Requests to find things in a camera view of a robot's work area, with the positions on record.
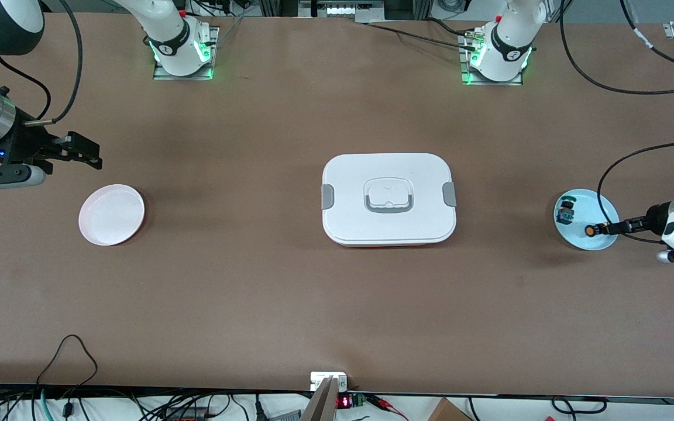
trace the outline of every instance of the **metal mounting plate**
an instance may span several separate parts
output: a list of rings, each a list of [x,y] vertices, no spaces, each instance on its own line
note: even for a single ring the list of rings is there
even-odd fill
[[[463,37],[462,35],[457,36],[457,42],[461,46],[472,45],[470,40]],[[474,53],[472,51],[467,51],[460,47],[459,49],[459,61],[462,66],[462,82],[465,85],[503,85],[503,86],[520,86],[524,83],[524,78],[522,77],[522,72],[520,71],[514,79],[507,82],[495,82],[493,80],[487,79],[474,67],[470,66],[470,56]]]
[[[311,392],[315,392],[321,384],[321,381],[329,376],[337,377],[340,393],[348,391],[348,375],[342,371],[311,371]]]
[[[153,70],[153,80],[211,80],[215,71],[215,58],[217,56],[217,38],[220,34],[219,26],[210,26],[209,35],[203,35],[201,42],[211,42],[209,46],[209,62],[199,67],[199,70],[190,75],[171,75],[163,69],[160,63],[155,61],[155,69]]]

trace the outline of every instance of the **green cable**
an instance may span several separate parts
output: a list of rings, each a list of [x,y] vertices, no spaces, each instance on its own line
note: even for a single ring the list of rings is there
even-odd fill
[[[54,421],[54,417],[51,416],[51,411],[49,411],[48,405],[46,405],[46,391],[41,390],[40,391],[40,406],[43,407],[43,412],[46,413],[46,418],[48,418],[49,421]]]

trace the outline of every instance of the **container lid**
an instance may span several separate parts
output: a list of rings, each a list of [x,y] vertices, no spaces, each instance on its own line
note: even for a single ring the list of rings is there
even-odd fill
[[[324,231],[345,246],[446,240],[456,205],[449,166],[433,154],[347,154],[324,167]]]

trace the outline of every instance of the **black band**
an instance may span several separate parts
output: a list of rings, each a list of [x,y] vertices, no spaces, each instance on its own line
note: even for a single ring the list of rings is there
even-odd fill
[[[526,46],[521,46],[519,48],[508,45],[498,36],[498,26],[494,26],[493,31],[490,31],[490,40],[493,41],[493,46],[496,50],[500,51],[504,61],[517,61],[521,56],[524,56],[530,46],[532,46],[532,43],[528,43]]]
[[[152,43],[153,47],[155,47],[155,50],[158,51],[158,53],[164,56],[175,56],[178,48],[184,45],[187,40],[189,40],[189,22],[187,22],[185,19],[182,19],[182,21],[184,22],[184,27],[182,28],[180,34],[175,38],[163,42],[155,41],[150,38],[150,42]]]

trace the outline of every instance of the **white floor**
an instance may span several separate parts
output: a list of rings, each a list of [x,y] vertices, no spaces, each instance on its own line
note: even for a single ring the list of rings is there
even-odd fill
[[[404,412],[410,421],[426,421],[439,402],[439,398],[434,397],[391,395],[383,397],[398,410]],[[145,407],[155,408],[167,402],[167,400],[168,398],[153,397],[140,399],[140,402]],[[225,395],[215,396],[211,402],[211,412],[217,413],[222,410],[227,400]],[[236,400],[248,411],[249,420],[255,421],[254,395],[237,395]],[[264,412],[269,418],[294,410],[303,410],[308,404],[308,399],[293,394],[261,395],[260,400]],[[452,398],[450,400],[472,418],[470,407],[465,398]],[[49,400],[47,403],[49,411],[56,421],[63,419],[61,410],[64,407],[64,402]],[[96,398],[83,399],[83,402],[90,421],[138,421],[142,418],[139,408],[129,399]],[[208,400],[203,399],[199,402],[200,406],[204,406]],[[75,404],[75,411],[70,416],[70,420],[85,421],[80,406],[74,400],[73,403]],[[474,404],[480,421],[545,421],[548,416],[554,418],[555,421],[573,421],[570,416],[554,411],[549,401],[478,398],[475,399]],[[583,402],[573,403],[573,407],[577,410],[592,410],[599,406],[599,404]],[[36,421],[48,421],[40,407],[40,402],[36,402],[35,408]],[[0,419],[3,415],[3,411],[0,410]],[[378,410],[371,405],[338,410],[335,421],[354,421],[364,416],[369,416],[366,421],[403,421],[399,416]],[[19,403],[12,411],[9,419],[11,421],[33,421],[32,415],[30,415],[30,402]],[[246,421],[246,416],[238,406],[231,404],[216,419],[217,421]],[[674,421],[674,405],[610,403],[603,413],[577,416],[577,421],[625,421],[634,419],[641,421]]]

